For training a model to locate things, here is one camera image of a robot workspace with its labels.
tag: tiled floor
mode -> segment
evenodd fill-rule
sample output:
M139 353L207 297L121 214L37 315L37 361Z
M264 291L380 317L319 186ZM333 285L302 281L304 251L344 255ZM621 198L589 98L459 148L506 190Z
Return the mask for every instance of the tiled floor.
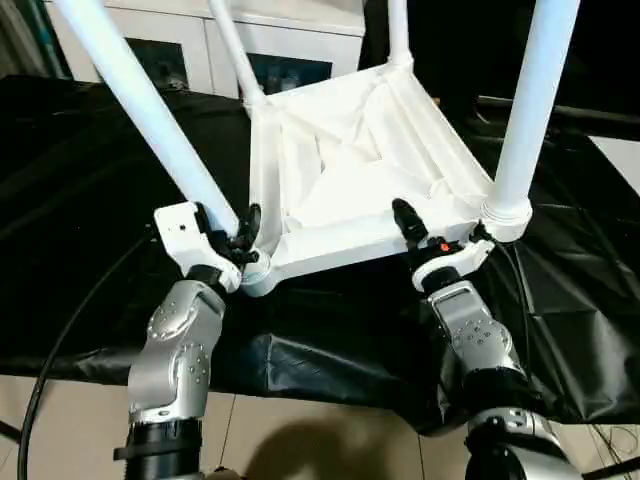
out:
M0 376L0 419L20 425L32 385ZM555 429L583 471L611 463L586 427ZM419 438L390 412L316 402L212 393L203 430L203 470L223 464L250 480L462 480L468 460L464 428ZM126 432L124 388L52 382L31 442L31 479L121 479L123 465L111 455ZM603 433L621 458L640 453L635 425ZM0 438L0 480L15 479L16 454Z

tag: black plastic sheet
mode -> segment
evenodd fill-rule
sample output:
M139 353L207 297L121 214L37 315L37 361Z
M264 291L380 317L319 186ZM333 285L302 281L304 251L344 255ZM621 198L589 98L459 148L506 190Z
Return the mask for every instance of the black plastic sheet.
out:
M239 102L164 94L237 212L247 205L250 123ZM103 272L180 200L101 85L0 81L0 372L34 375L55 335ZM501 129L458 126L491 173ZM640 417L640 199L584 137L545 144L534 217L516 245L534 307L534 384L553 419ZM147 242L87 307L55 364L57 378L126 383L146 322L177 267ZM493 253L472 276L524 348L515 280ZM433 434L463 421L458 376L419 314L402 257L282 283L231 301L211 388L393 409Z

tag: glass cabinet door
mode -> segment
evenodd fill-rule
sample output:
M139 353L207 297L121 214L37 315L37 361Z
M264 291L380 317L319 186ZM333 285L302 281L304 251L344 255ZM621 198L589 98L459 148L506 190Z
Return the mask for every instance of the glass cabinet door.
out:
M107 10L156 86L213 93L202 18L113 7ZM73 78L100 82L89 54L58 9L47 3L47 11Z
M266 94L358 69L360 37L241 22L235 25ZM205 29L215 93L238 98L238 80L215 20L205 20Z

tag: robotic arm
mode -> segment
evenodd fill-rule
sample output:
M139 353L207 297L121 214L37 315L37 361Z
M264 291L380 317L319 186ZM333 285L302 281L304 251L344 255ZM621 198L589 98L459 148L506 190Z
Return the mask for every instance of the robotic arm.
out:
M222 333L225 301L240 286L241 269L260 223L257 207L230 240L209 232L204 212L186 202L155 213L164 247L178 263L177 282L156 309L147 341L129 372L129 435L114 452L127 480L199 478L201 421L211 354Z
M509 330L462 279L475 270L469 266L478 255L488 255L493 240L482 234L482 227L463 245L428 240L427 229L408 203L396 200L393 208L407 240L413 284L425 293L426 306L461 365L465 407L471 414L466 479L582 478L540 414Z

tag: black cable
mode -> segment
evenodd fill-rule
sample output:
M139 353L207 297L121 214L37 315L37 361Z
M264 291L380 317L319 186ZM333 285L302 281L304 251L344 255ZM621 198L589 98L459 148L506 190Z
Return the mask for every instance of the black cable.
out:
M49 375L49 371L53 366L53 362L58 355L58 350L60 350L62 342L75 324L78 317L80 317L80 314L84 311L87 304L100 290L102 285L138 248L140 248L142 244L144 244L148 240L148 238L149 235L145 235L137 240L136 243L134 243L115 263L111 265L111 267L109 267L109 269L107 269L107 271L102 275L102 277L100 277L100 279L95 283L91 290L89 290L89 293L87 293L82 302L80 302L73 315L71 315L65 326L62 328L62 331L58 334L58 338L56 338L53 348L49 352L49 355L47 356L47 359L45 360L44 365L40 370L40 375L38 376L38 379L33 386L31 398L29 399L27 411L22 423L22 434L20 436L20 444L18 448L18 480L27 480L28 477L27 467L29 464L29 442L31 440L31 432L35 424L38 407L40 406L40 400L42 399L42 392L47 381L47 376Z
M622 463L622 458L620 458L620 455L618 455L618 452L616 452L615 448L613 448L612 439L607 438L607 436L604 434L604 432L602 431L599 425L591 425L591 428L593 428L593 430L598 434L598 436L604 443L605 447L607 447L607 451L609 452L609 455L611 455L611 459L613 460L613 463L615 464ZM631 480L631 475L629 475L629 473L625 473L624 478L625 480Z
M505 247L502 243L495 241L496 248L504 255L511 267L511 271L513 272L513 276L516 280L517 293L519 297L520 309L522 314L522 334L524 336L524 356L525 356L525 364L527 366L527 380L529 382L529 387L532 388L533 385L533 374L531 371L531 347L529 341L529 312L527 311L527 296L524 291L524 281L522 279L522 275L518 267L516 267L513 258L511 258L511 254L507 247Z

